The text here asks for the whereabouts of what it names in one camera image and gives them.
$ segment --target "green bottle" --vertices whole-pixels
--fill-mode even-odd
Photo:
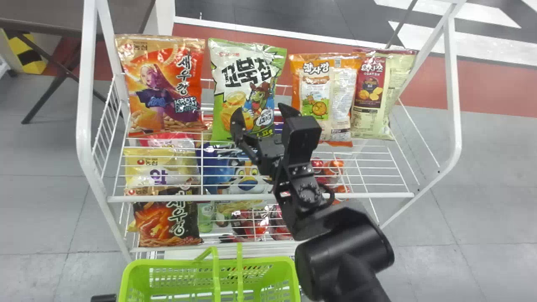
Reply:
[[[198,203],[198,228],[202,233],[213,230],[214,202]]]

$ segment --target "yellow black striped object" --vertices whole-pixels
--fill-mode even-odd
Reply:
[[[34,41],[33,36],[29,32],[21,32],[30,41]],[[13,32],[5,32],[5,37],[8,40],[11,51],[17,56],[20,64],[23,66],[23,71],[29,74],[41,74],[47,64],[41,56],[26,43],[14,36]]]

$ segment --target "black robotic arm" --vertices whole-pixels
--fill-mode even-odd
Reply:
[[[295,265],[311,300],[389,302],[376,273],[391,266],[394,252],[360,203],[331,205],[334,193],[318,184],[311,166],[321,127],[311,116],[279,103],[281,134],[258,138],[246,132],[242,108],[231,116],[231,136],[274,183],[282,217],[298,241]],[[325,199],[322,192],[328,192]]]

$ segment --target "black cylinder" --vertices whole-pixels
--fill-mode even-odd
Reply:
[[[372,286],[371,293],[382,295],[384,291],[375,274],[393,262],[394,252],[388,240],[369,224],[333,230],[300,244],[295,251],[300,285],[312,300],[331,297],[329,301],[345,301],[338,297],[344,299],[361,286],[365,286],[362,291]]]

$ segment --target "green plastic basket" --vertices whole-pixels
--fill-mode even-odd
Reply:
[[[118,302],[300,301],[289,257],[218,259],[215,247],[194,260],[131,262],[123,272]]]

